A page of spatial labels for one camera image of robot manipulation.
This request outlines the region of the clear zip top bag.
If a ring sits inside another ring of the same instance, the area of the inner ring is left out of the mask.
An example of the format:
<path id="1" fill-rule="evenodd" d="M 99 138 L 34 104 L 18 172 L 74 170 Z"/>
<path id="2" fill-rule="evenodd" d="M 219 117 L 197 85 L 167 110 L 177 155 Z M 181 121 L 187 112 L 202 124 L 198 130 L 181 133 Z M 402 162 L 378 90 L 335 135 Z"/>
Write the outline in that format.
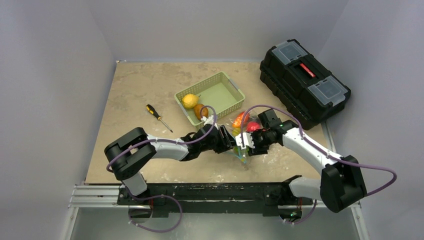
<path id="1" fill-rule="evenodd" d="M 255 130 L 261 129 L 263 126 L 259 120 L 258 114 L 251 110 L 244 117 L 245 111 L 239 111 L 233 118 L 229 118 L 225 122 L 225 127 L 232 137 L 237 137 L 241 131 L 243 133 L 252 133 Z M 235 146 L 230 151 L 230 154 L 238 158 L 243 164 L 247 163 L 248 148 L 241 149 L 240 146 Z"/>

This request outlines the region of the brown fake kiwi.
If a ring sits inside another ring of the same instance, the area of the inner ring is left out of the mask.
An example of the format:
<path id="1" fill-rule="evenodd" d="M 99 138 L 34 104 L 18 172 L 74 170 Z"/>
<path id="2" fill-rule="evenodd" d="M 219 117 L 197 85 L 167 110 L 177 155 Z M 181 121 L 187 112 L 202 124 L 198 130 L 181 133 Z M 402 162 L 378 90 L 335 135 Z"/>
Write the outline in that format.
<path id="1" fill-rule="evenodd" d="M 203 104 L 198 103 L 193 108 L 195 117 L 200 121 L 203 117 L 207 118 L 209 116 L 209 110 Z"/>

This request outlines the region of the yellow fake lemon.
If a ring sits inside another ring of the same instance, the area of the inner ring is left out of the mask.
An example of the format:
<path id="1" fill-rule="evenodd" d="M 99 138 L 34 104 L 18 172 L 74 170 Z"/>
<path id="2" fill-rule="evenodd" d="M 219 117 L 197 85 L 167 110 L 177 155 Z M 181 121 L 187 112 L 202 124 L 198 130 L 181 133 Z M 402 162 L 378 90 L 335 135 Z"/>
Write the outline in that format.
<path id="1" fill-rule="evenodd" d="M 185 109 L 193 109 L 199 101 L 199 96 L 195 94 L 186 94 L 181 99 L 181 104 Z"/>

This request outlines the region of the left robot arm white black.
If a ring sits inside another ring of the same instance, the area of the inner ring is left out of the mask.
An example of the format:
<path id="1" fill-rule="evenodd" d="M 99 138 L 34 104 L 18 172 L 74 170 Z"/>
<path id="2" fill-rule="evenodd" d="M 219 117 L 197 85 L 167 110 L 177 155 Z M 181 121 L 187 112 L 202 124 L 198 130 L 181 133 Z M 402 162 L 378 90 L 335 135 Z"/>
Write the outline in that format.
<path id="1" fill-rule="evenodd" d="M 107 171 L 122 182 L 129 197 L 138 205 L 146 203 L 149 191 L 141 169 L 152 159 L 172 159 L 187 162 L 202 152 L 227 152 L 236 146 L 236 139 L 224 126 L 206 124 L 197 132 L 176 138 L 157 138 L 136 127 L 107 145 L 104 154 L 108 160 Z"/>

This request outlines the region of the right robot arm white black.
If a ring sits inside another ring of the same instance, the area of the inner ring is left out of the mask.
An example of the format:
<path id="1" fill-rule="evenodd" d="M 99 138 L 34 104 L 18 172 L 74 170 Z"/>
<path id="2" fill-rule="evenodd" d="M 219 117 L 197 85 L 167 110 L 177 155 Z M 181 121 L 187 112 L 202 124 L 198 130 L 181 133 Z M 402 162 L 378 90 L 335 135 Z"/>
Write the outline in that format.
<path id="1" fill-rule="evenodd" d="M 282 122 L 269 109 L 259 114 L 262 128 L 237 136 L 237 146 L 249 156 L 267 154 L 273 144 L 279 144 L 300 156 L 320 175 L 320 179 L 297 176 L 281 189 L 280 196 L 288 204 L 299 198 L 318 200 L 332 212 L 356 203 L 367 195 L 359 163 L 351 155 L 343 157 L 301 132 L 292 120 Z"/>

